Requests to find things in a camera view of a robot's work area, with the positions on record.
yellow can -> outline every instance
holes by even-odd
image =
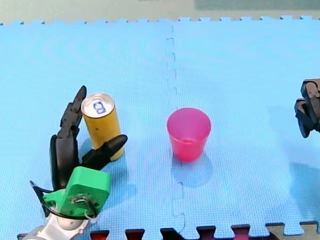
[[[96,93],[86,97],[82,101],[81,112],[94,149],[121,134],[116,105],[109,95]],[[116,152],[111,161],[120,158],[124,150],[122,147]]]

pink cup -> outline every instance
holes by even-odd
[[[173,154],[182,162],[196,160],[211,132],[209,117],[195,108],[181,108],[169,117],[166,127]]]

foam puzzle mat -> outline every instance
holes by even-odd
[[[43,224],[29,180],[52,188],[50,138],[82,85],[114,98],[128,142],[103,169],[110,197],[80,239],[144,229],[143,239],[160,240],[162,228],[196,239],[202,226],[233,238],[235,225],[263,237],[279,223],[301,235],[300,223],[320,220],[319,136],[304,139],[294,111],[303,80],[320,76],[320,20],[42,23],[0,26],[4,239]],[[181,107],[203,110],[213,126],[190,164],[172,156],[166,131]],[[83,120],[77,139],[81,156],[92,147]]]

